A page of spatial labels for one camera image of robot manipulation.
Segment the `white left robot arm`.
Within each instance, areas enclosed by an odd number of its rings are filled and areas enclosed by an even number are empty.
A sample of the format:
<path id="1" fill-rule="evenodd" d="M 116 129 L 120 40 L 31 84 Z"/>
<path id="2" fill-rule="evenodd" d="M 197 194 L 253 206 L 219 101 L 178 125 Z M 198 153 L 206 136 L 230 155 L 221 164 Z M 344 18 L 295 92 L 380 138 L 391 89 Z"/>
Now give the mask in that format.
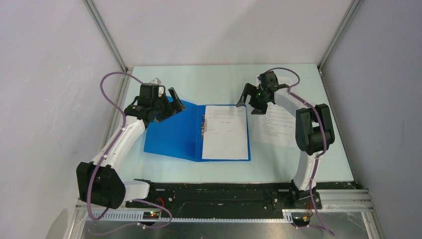
<path id="1" fill-rule="evenodd" d="M 120 128 L 90 162 L 81 162 L 77 169 L 80 199 L 88 205 L 117 209 L 127 201 L 138 199 L 152 207 L 157 194 L 151 183 L 134 179 L 123 182 L 119 169 L 136 140 L 152 122 L 162 122 L 186 110 L 174 88 L 157 83 L 145 83 L 133 102 L 122 110 Z"/>

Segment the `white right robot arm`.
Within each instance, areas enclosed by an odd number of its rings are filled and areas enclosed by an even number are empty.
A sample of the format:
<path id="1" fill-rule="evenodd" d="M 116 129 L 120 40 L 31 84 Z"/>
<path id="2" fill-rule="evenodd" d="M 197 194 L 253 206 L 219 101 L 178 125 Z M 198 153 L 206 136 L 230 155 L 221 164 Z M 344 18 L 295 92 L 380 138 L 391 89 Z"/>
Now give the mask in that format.
<path id="1" fill-rule="evenodd" d="M 293 85 L 279 83 L 274 69 L 260 74 L 258 80 L 257 86 L 245 84 L 236 105 L 249 104 L 253 107 L 252 114 L 264 115 L 272 103 L 295 117 L 295 140 L 301 154 L 289 201 L 301 208 L 314 197 L 319 160 L 335 141 L 330 108 L 327 104 L 313 105 L 294 93 Z"/>

